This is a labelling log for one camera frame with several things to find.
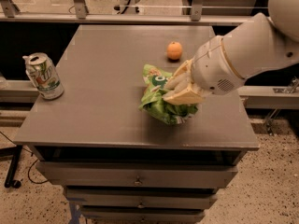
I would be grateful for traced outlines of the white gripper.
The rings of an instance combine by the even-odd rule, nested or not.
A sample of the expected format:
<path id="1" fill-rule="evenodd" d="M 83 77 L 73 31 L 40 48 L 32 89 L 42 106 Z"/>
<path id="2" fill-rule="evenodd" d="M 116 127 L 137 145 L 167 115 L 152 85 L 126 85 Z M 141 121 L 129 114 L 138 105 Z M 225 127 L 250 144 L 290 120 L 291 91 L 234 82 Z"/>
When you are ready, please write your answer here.
<path id="1" fill-rule="evenodd" d="M 191 83 L 192 79 L 199 87 Z M 186 60 L 169 78 L 164 87 L 171 91 L 163 96 L 163 100 L 171 105 L 198 104 L 204 100 L 206 91 L 223 95 L 244 83 L 245 79 L 229 61 L 223 37 L 217 35 L 203 44 L 193 59 Z"/>

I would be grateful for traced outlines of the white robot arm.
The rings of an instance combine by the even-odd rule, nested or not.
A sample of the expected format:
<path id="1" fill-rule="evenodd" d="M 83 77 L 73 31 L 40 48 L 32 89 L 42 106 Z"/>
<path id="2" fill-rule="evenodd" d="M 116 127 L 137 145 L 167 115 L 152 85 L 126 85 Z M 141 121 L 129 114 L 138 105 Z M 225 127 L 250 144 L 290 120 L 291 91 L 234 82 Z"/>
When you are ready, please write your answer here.
<path id="1" fill-rule="evenodd" d="M 268 0 L 230 33 L 202 45 L 164 85 L 172 105 L 197 104 L 210 93 L 223 95 L 265 71 L 299 62 L 299 0 Z"/>

